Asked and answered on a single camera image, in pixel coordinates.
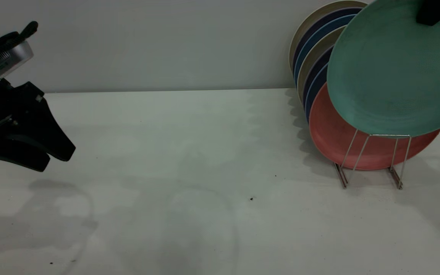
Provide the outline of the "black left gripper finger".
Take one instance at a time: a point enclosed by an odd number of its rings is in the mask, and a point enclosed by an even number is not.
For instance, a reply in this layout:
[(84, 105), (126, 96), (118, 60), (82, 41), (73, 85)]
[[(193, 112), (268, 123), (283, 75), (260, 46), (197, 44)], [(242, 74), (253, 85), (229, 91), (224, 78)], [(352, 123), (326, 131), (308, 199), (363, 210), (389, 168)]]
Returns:
[(42, 172), (50, 162), (46, 152), (14, 140), (0, 141), (0, 160)]
[(12, 138), (34, 146), (61, 161), (69, 161), (75, 145), (56, 122), (47, 101), (35, 100), (16, 117)]

